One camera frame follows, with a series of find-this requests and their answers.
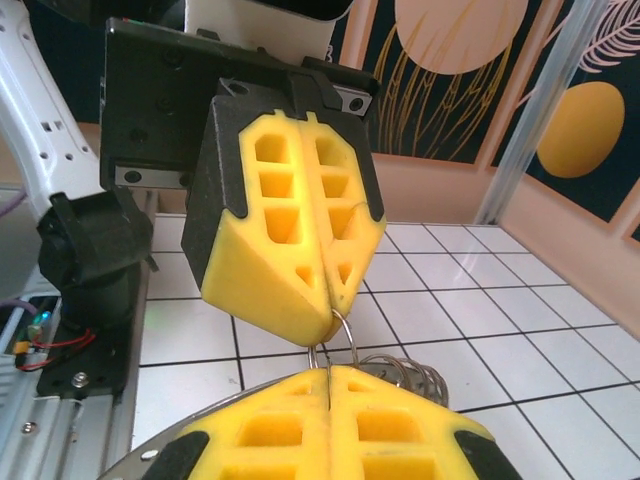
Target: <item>black grout line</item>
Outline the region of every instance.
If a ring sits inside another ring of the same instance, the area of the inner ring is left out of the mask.
[[[402,353],[404,353],[406,358],[411,358],[409,356],[409,352],[407,352],[407,349],[404,347],[404,345],[402,344],[402,341],[400,340],[400,337],[398,336],[398,334],[396,333],[395,329],[393,328],[393,325],[391,324],[391,322],[387,318],[387,314],[384,312],[382,306],[378,302],[378,299],[376,298],[375,295],[371,295],[371,298],[373,299],[374,303],[376,304],[376,307],[378,307],[378,311],[382,315],[382,318],[384,318],[384,321],[387,322],[387,325],[391,329],[391,333],[393,333],[393,336],[398,341],[398,344],[399,344],[400,348],[402,349]]]
[[[228,362],[232,360],[261,360],[266,358],[295,357],[298,355],[306,355],[306,352],[265,353],[263,355],[246,355],[246,356],[236,356],[236,357],[208,358],[203,360],[180,360],[176,362],[146,363],[146,364],[140,365],[140,368],[168,367],[171,365],[191,365],[191,364],[197,364],[197,363]]]
[[[553,308],[551,305],[549,305],[549,303],[547,303],[547,302],[546,302],[546,300],[545,300],[544,298],[542,298],[540,295],[538,295],[538,292],[536,292],[536,291],[535,291],[535,290],[533,290],[533,289],[532,289],[532,291],[533,291],[534,295],[536,295],[536,296],[537,296],[537,297],[538,297],[538,298],[539,298],[539,299],[540,299],[540,300],[541,300],[541,301],[542,301],[542,302],[543,302],[547,307],[549,307],[549,308],[550,308],[550,309],[551,309],[551,310],[552,310],[556,315],[560,316],[560,318],[562,318],[565,322],[569,323],[569,321],[568,321],[568,320],[566,320],[562,315],[560,315],[560,313],[559,313],[559,312],[557,312],[555,308]],[[617,323],[607,323],[607,324],[604,324],[604,325],[590,325],[589,327],[590,327],[590,328],[596,328],[596,327],[618,327],[618,328],[620,328],[620,326],[619,326]],[[622,375],[622,376],[623,376],[624,378],[626,378],[627,380],[631,381],[631,378],[630,378],[630,377],[628,377],[628,376],[627,376],[627,375],[626,375],[622,370],[620,370],[620,369],[618,368],[618,366],[617,366],[615,363],[613,363],[613,362],[612,362],[612,361],[611,361],[611,360],[610,360],[610,359],[609,359],[609,358],[608,358],[604,353],[602,353],[602,352],[601,352],[601,351],[600,351],[600,350],[599,350],[599,349],[598,349],[598,348],[597,348],[593,343],[591,343],[591,342],[589,341],[589,339],[588,339],[588,338],[586,338],[584,335],[582,335],[582,334],[580,333],[580,331],[579,331],[579,330],[582,330],[582,329],[584,329],[584,328],[587,328],[587,327],[582,327],[582,328],[580,328],[580,329],[577,329],[577,328],[576,328],[576,329],[575,329],[575,332],[580,336],[580,338],[582,338],[585,342],[587,342],[587,344],[589,344],[589,345],[591,346],[591,348],[593,348],[593,349],[594,349],[594,350],[595,350],[595,351],[596,351],[596,352],[597,352],[597,353],[598,353],[602,358],[604,358],[604,359],[607,361],[607,363],[608,363],[609,365],[611,365],[611,366],[612,366],[612,367],[613,367],[613,368],[614,368],[618,373],[620,373],[620,375]]]
[[[519,278],[521,281],[524,282],[524,280],[522,280],[522,278],[520,278],[520,276],[513,271],[509,265],[507,265],[505,262],[502,261],[502,259],[500,257],[498,257],[497,255],[494,255],[495,258],[502,263],[507,269],[509,269],[509,271],[511,271],[514,275],[516,275],[517,278]],[[500,311],[506,315],[506,317],[509,319],[509,321],[518,329],[518,331],[520,331],[521,333],[524,333],[522,331],[522,329],[520,328],[520,326],[507,314],[507,312],[498,304],[498,302],[496,302],[491,295],[487,295],[491,301],[496,305],[497,308],[500,309]],[[563,320],[565,320],[565,322],[568,324],[569,322],[564,319],[564,317],[560,316],[560,318],[563,318]],[[571,383],[569,381],[569,379],[560,371],[560,369],[545,355],[545,353],[538,347],[538,345],[536,345],[536,343],[529,338],[528,335],[524,335],[524,337],[527,339],[527,341],[531,344],[531,346],[542,356],[542,358],[544,358],[546,360],[546,362],[551,366],[551,368],[553,368],[556,373],[571,387],[571,389],[573,390],[574,393],[578,393],[578,390],[576,389],[576,387],[573,385],[573,383]],[[601,352],[599,352],[596,349],[596,352],[600,353],[600,355],[608,362],[610,363],[612,366],[614,366],[614,368],[616,370],[618,370],[617,367],[615,367],[615,365],[613,365],[613,363],[611,363],[611,361],[609,361],[609,359],[607,359],[604,355],[602,355]],[[622,374],[622,376],[624,378],[626,378],[627,380],[631,381],[631,379],[629,377],[627,377],[626,375]],[[638,453],[635,452],[635,450],[633,448],[631,448],[631,446],[620,436],[620,434],[618,434],[618,432],[600,415],[600,413],[589,403],[587,402],[584,397],[582,397],[582,395],[578,394],[580,396],[580,399],[587,405],[587,407],[598,417],[600,418],[600,420],[607,426],[607,428],[609,428],[609,430],[611,430],[611,432],[618,438],[618,440],[620,440],[622,442],[622,444],[627,447],[627,449],[638,459],[640,460],[640,455]]]
[[[458,410],[458,413],[461,413],[461,414],[464,415],[466,413],[471,413],[471,412],[480,412],[480,411],[483,411],[483,410],[491,410],[491,409],[494,409],[494,408],[501,408],[501,407],[515,407],[517,405],[523,405],[523,404],[533,403],[533,402],[541,402],[541,401],[544,401],[544,400],[553,400],[553,399],[562,398],[562,397],[572,397],[574,395],[575,396],[579,396],[580,398],[582,398],[582,395],[585,394],[585,393],[600,392],[600,391],[603,391],[603,390],[611,390],[611,389],[614,389],[614,388],[637,386],[637,385],[638,385],[638,382],[614,383],[614,384],[610,384],[610,385],[603,385],[603,386],[600,386],[600,387],[584,388],[584,389],[576,390],[576,391],[572,391],[572,392],[554,393],[552,395],[544,395],[544,396],[540,396],[540,397],[525,398],[523,400],[517,400],[517,401],[514,401],[514,402],[496,403],[494,405],[487,405],[487,406],[483,406],[483,407],[465,408],[465,409]]]
[[[198,365],[201,363],[232,362],[234,360],[236,360],[236,357],[209,358],[206,360],[180,360],[177,362],[144,363],[144,364],[140,364],[139,367],[140,368],[174,367],[178,365]]]
[[[473,235],[473,232],[471,230],[469,230],[466,226],[464,227],[465,230],[467,230],[469,233],[471,233],[471,235]],[[511,235],[509,235],[507,232],[505,232],[504,230],[502,230],[506,235],[508,235],[510,238],[513,239],[514,242],[517,242],[518,244],[520,244],[520,242],[518,242],[515,238],[513,238]],[[542,263],[545,267],[547,267],[549,270],[551,270],[554,274],[556,274],[558,277],[560,277],[565,283],[563,285],[569,285],[569,282],[567,281],[566,278],[564,278],[562,275],[560,275],[560,272],[557,272],[554,268],[551,268],[549,265],[546,264],[546,262],[543,262],[542,259],[540,259],[535,253],[530,252],[524,245],[522,245],[522,248],[524,248],[525,250],[527,250],[526,253],[528,253],[529,255],[535,257],[540,263]],[[495,252],[495,251],[491,251],[491,253],[493,253],[498,260],[500,260],[505,267],[507,267],[509,270],[511,270],[511,272],[513,272],[514,275],[516,275],[518,278],[520,278],[520,276],[511,269],[511,267],[509,267],[509,265],[507,265],[505,262],[502,261],[502,259],[500,257],[498,257],[498,255],[511,255],[511,254],[517,254],[517,252]]]
[[[240,391],[244,391],[244,373],[242,372],[242,361],[240,360],[240,343],[238,342],[238,332],[236,330],[236,319],[229,315],[231,318],[231,330],[233,331],[233,343],[236,349],[236,362],[238,362],[238,377],[240,378]]]
[[[175,253],[175,252],[158,252],[158,253]],[[407,255],[532,255],[530,252],[492,252],[492,251],[451,251],[445,250],[444,252],[375,252],[376,255],[397,255],[399,253],[406,253]]]
[[[460,267],[466,271],[466,269],[464,269],[464,267],[462,267],[462,265],[458,262],[458,259],[455,258],[453,255],[451,255],[451,258],[453,258],[453,260],[458,263],[458,265],[460,265]],[[471,278],[471,280],[479,286],[478,282],[476,282],[476,279],[473,278],[471,275],[469,275],[469,277]],[[442,305],[442,303],[440,303],[440,300],[434,295],[433,296],[436,300],[436,302],[438,303],[438,305],[440,305],[440,308],[442,308],[444,310],[444,312],[446,313],[446,315],[449,317],[449,319],[453,322],[453,324],[455,325],[455,327],[458,329],[458,331],[460,332],[460,334],[464,337],[464,332],[462,331],[462,329],[458,326],[458,324],[455,322],[455,320],[453,319],[453,317],[449,314],[449,312],[447,311],[447,309],[444,308],[444,305]],[[514,326],[516,327],[516,329],[520,330],[519,327],[517,325],[515,325],[515,322],[511,319],[511,317],[509,317],[507,315],[507,318],[509,319],[509,321],[511,323],[514,324]],[[493,379],[496,381],[496,383],[500,386],[500,388],[502,388],[502,390],[505,392],[505,394],[507,395],[507,397],[509,398],[509,400],[511,400],[512,402],[515,402],[515,399],[513,398],[513,396],[511,395],[511,393],[509,392],[509,390],[504,386],[504,384],[500,381],[500,378],[498,378],[498,375],[496,375],[496,373],[491,369],[491,367],[489,366],[489,364],[486,362],[486,360],[482,357],[482,355],[480,355],[480,352],[478,352],[478,350],[476,349],[476,347],[473,345],[473,343],[471,343],[471,341],[465,337],[465,341],[467,342],[467,345],[469,345],[469,347],[471,348],[471,350],[476,354],[476,357],[478,359],[480,359],[480,362],[484,365],[484,367],[489,371],[489,373],[491,374],[491,376],[493,377]],[[515,404],[516,408],[518,409],[518,411],[520,412],[520,414],[525,418],[526,422],[529,424],[529,426],[533,429],[533,431],[536,433],[536,435],[538,435],[538,438],[540,438],[540,441],[547,447],[547,450],[549,450],[549,452],[551,453],[551,455],[556,459],[556,461],[560,464],[560,466],[562,467],[562,469],[566,472],[567,475],[569,475],[570,478],[573,478],[573,476],[571,475],[571,472],[569,472],[569,469],[564,465],[564,463],[562,463],[562,461],[560,460],[560,458],[558,457],[558,455],[556,454],[556,452],[551,448],[551,445],[549,445],[546,441],[546,439],[544,438],[544,436],[538,431],[538,429],[535,427],[535,425],[533,424],[533,422],[529,419],[529,417],[527,417],[524,413],[524,411],[522,410],[522,408],[518,405]]]
[[[370,293],[418,293],[418,292],[457,292],[461,290],[515,290],[515,289],[525,289],[525,288],[538,288],[538,287],[566,287],[567,285],[562,284],[554,284],[554,285],[506,285],[504,287],[460,287],[460,288],[428,288],[425,289],[409,289],[409,290],[370,290]]]

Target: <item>yellow foam gripper pad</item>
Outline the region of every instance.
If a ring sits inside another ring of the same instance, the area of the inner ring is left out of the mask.
[[[181,435],[195,432],[209,441],[189,480],[519,478],[478,423],[351,367],[330,385],[324,369],[295,375]]]
[[[251,121],[235,134],[236,163],[220,161],[220,126],[207,128],[215,139],[205,132],[201,157],[213,160],[198,163],[182,241],[202,298],[297,345],[327,341],[340,328],[332,309],[348,315],[386,225],[369,205],[377,183],[361,175],[370,155],[312,112]],[[192,205],[203,197],[209,210]]]

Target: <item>bolt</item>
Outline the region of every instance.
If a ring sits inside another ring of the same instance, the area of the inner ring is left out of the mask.
[[[360,97],[354,98],[351,100],[351,103],[349,103],[349,110],[352,112],[357,112],[362,107],[364,107],[364,101]]]
[[[78,372],[73,376],[71,385],[76,388],[86,387],[89,384],[89,376],[84,372]]]
[[[22,426],[20,431],[25,435],[29,435],[30,433],[34,433],[38,428],[38,424],[36,422],[27,422]]]

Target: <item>wall mural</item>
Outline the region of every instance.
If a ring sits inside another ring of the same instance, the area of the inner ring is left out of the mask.
[[[524,93],[520,98],[520,101],[516,104],[516,108],[513,112],[513,115],[511,117],[507,130],[505,131],[505,134],[502,137],[502,142],[500,142],[500,146],[498,147],[498,150],[495,154],[495,157],[492,163],[492,165],[495,167],[498,166],[498,164],[500,163],[500,160],[502,159],[502,155],[504,154],[504,151],[507,148],[507,145],[509,144],[509,140],[511,140],[511,136],[513,135],[513,132],[515,131],[516,126],[518,125],[518,121],[522,116],[524,107],[526,106],[527,102],[529,102],[529,100],[531,100],[531,98],[534,97],[536,94],[536,91],[535,91],[536,82],[540,77],[540,73],[542,72],[542,68],[546,63],[547,58],[549,58],[549,53],[551,53],[551,50],[553,49],[553,46],[555,45],[556,40],[558,39],[558,35],[560,34],[560,31],[562,30],[562,28],[564,27],[567,21],[567,15],[571,10],[572,6],[573,6],[573,0],[565,0],[562,2],[562,6],[560,7],[560,11],[558,12],[558,16],[556,17],[555,23],[551,27],[551,32],[549,33],[549,35],[547,36],[547,39],[544,42],[542,51],[538,56],[538,60],[536,61],[536,64],[533,67],[531,75],[529,76],[529,80],[527,81],[527,85],[524,88]]]
[[[640,178],[639,52],[640,0],[610,0],[527,171],[606,222]]]
[[[380,0],[363,69],[374,152],[473,163],[541,0]]]

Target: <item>metal spring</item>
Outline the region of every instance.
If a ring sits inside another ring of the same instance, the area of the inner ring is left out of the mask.
[[[438,371],[427,365],[422,365],[410,358],[397,358],[384,353],[369,355],[360,360],[351,332],[351,325],[340,312],[333,310],[335,317],[340,320],[351,347],[352,365],[354,368],[381,378],[387,382],[404,388],[416,395],[420,395],[443,407],[449,406],[449,389],[447,382]],[[327,364],[331,365],[331,359],[326,353]],[[309,366],[318,368],[318,353],[316,347],[309,348]]]

